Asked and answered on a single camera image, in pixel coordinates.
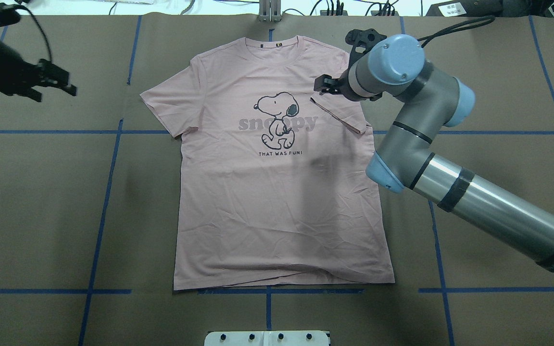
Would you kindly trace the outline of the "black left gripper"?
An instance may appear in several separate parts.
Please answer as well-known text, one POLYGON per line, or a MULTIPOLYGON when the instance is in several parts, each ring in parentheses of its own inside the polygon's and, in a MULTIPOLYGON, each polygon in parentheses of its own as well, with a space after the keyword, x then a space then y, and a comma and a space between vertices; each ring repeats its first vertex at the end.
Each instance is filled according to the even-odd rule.
POLYGON ((42 94, 35 86, 52 87, 77 96, 77 87, 68 85, 70 73, 52 61, 39 59, 33 65, 22 58, 13 48, 0 41, 0 92, 7 96, 22 96, 37 102, 42 94))

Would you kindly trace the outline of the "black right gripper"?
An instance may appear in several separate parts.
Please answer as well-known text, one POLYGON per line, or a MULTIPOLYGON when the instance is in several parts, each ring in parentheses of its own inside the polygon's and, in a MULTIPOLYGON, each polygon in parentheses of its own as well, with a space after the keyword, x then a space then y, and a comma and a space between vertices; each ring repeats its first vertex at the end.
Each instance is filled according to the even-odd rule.
POLYGON ((320 95, 342 95, 347 100, 354 100, 354 91, 350 85, 348 72, 341 73, 338 79, 328 74, 322 74, 315 79, 314 90, 319 90, 320 95))

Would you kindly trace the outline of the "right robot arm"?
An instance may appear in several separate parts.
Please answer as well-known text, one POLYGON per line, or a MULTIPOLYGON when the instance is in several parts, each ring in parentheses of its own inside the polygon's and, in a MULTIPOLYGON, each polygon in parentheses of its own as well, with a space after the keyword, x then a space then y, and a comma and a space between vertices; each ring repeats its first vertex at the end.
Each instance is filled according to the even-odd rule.
POLYGON ((429 61, 410 35, 352 29, 345 42, 352 48, 347 68, 337 77, 317 77, 314 90, 351 101, 389 94, 402 103, 367 177, 393 193, 412 190, 554 273, 554 214, 433 149, 442 128, 471 114, 473 90, 429 61))

